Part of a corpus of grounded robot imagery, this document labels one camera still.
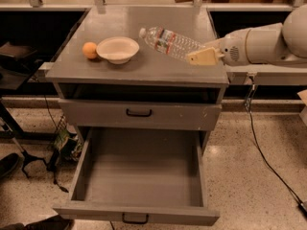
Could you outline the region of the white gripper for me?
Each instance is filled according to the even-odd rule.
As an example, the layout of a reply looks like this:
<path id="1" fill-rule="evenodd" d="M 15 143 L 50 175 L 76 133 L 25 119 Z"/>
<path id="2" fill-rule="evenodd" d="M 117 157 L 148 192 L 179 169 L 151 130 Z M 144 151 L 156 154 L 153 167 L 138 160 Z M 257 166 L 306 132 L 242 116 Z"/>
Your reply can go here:
<path id="1" fill-rule="evenodd" d="M 249 29 L 237 30 L 204 44 L 204 49 L 186 55 L 191 65 L 210 66 L 222 61 L 228 66 L 249 64 L 247 56 L 247 38 Z"/>

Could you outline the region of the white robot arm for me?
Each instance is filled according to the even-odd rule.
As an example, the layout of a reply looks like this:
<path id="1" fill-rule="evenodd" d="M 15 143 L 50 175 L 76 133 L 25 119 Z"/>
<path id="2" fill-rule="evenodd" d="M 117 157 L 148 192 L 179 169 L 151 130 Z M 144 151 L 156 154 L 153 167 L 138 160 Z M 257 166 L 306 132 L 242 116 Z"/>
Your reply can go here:
<path id="1" fill-rule="evenodd" d="M 307 5 L 293 10 L 283 23 L 236 30 L 186 55 L 191 65 L 301 65 L 307 59 Z"/>

